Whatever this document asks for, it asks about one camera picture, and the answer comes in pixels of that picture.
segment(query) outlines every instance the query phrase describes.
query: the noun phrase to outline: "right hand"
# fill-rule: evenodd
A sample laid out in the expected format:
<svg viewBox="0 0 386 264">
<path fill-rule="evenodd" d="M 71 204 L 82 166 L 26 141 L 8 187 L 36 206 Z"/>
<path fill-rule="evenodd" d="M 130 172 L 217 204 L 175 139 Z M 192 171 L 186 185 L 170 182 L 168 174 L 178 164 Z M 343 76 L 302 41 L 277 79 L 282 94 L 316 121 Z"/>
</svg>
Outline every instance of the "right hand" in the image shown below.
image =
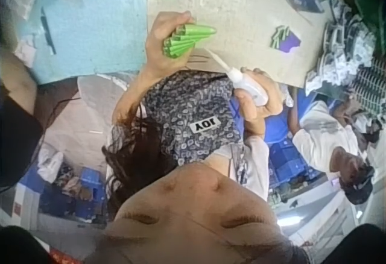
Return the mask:
<svg viewBox="0 0 386 264">
<path fill-rule="evenodd" d="M 252 122 L 281 113 L 283 110 L 283 99 L 279 85 L 273 81 L 267 73 L 259 69 L 251 71 L 246 68 L 242 68 L 241 71 L 256 80 L 256 82 L 264 88 L 268 95 L 267 104 L 265 106 L 257 107 L 253 102 L 252 96 L 247 91 L 243 89 L 236 89 L 235 96 L 240 103 L 240 112 L 244 119 Z"/>
<path fill-rule="evenodd" d="M 161 80 L 186 66 L 190 53 L 184 53 L 178 58 L 169 58 L 163 54 L 163 41 L 168 38 L 178 26 L 193 24 L 191 12 L 160 12 L 151 27 L 146 39 L 147 63 L 144 70 L 149 70 L 153 79 Z"/>
</svg>

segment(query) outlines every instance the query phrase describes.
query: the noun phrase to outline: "blue mat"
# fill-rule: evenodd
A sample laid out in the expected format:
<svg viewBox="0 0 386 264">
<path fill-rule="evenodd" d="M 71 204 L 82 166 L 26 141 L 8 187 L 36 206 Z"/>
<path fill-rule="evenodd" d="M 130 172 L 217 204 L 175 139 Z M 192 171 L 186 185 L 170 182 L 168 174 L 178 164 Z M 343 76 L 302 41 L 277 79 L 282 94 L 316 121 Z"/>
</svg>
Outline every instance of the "blue mat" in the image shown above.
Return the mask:
<svg viewBox="0 0 386 264">
<path fill-rule="evenodd" d="M 56 49 L 51 55 L 40 16 L 46 14 Z M 36 0 L 18 37 L 34 34 L 33 74 L 39 84 L 68 77 L 137 72 L 145 62 L 147 0 Z"/>
</svg>

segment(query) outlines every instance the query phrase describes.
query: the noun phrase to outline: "purple paper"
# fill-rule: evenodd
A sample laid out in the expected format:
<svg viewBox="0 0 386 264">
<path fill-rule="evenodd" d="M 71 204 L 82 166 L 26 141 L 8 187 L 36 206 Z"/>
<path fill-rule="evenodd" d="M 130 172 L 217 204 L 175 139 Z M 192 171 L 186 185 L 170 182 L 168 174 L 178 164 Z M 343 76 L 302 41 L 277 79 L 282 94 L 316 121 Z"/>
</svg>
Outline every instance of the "purple paper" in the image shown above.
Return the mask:
<svg viewBox="0 0 386 264">
<path fill-rule="evenodd" d="M 284 41 L 280 42 L 279 50 L 283 51 L 285 53 L 290 53 L 290 50 L 293 47 L 300 46 L 301 42 L 302 41 L 300 41 L 300 39 L 298 37 L 296 37 L 296 35 L 290 31 L 288 37 Z"/>
</svg>

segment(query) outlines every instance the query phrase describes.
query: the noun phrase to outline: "dark hair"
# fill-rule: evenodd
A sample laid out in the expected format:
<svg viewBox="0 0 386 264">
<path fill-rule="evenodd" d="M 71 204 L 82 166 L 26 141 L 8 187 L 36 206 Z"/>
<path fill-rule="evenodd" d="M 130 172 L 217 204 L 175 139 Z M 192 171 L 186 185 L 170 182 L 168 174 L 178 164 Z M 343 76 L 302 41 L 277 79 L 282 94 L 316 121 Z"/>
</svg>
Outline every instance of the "dark hair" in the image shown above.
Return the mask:
<svg viewBox="0 0 386 264">
<path fill-rule="evenodd" d="M 135 117 L 119 123 L 124 134 L 122 147 L 117 151 L 102 147 L 106 162 L 113 169 L 109 215 L 114 217 L 120 206 L 132 195 L 154 183 L 176 168 L 177 162 L 161 151 L 162 127 L 150 118 Z"/>
<path fill-rule="evenodd" d="M 346 198 L 354 205 L 365 203 L 373 192 L 372 177 L 374 176 L 374 168 L 367 164 L 359 167 L 352 183 L 343 183 L 339 179 L 340 186 L 346 195 Z"/>
</svg>

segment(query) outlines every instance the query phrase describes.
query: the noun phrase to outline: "white glue bottle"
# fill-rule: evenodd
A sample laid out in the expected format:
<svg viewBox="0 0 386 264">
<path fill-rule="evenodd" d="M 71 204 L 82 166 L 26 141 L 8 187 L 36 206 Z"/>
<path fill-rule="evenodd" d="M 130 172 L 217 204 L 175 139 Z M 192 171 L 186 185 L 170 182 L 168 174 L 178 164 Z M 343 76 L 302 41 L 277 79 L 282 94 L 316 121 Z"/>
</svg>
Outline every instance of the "white glue bottle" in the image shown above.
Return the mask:
<svg viewBox="0 0 386 264">
<path fill-rule="evenodd" d="M 263 87 L 257 83 L 253 78 L 239 69 L 229 67 L 218 55 L 210 50 L 206 50 L 213 57 L 213 59 L 226 70 L 226 74 L 233 83 L 234 88 L 244 89 L 252 96 L 253 102 L 256 106 L 264 106 L 268 102 L 268 95 Z"/>
</svg>

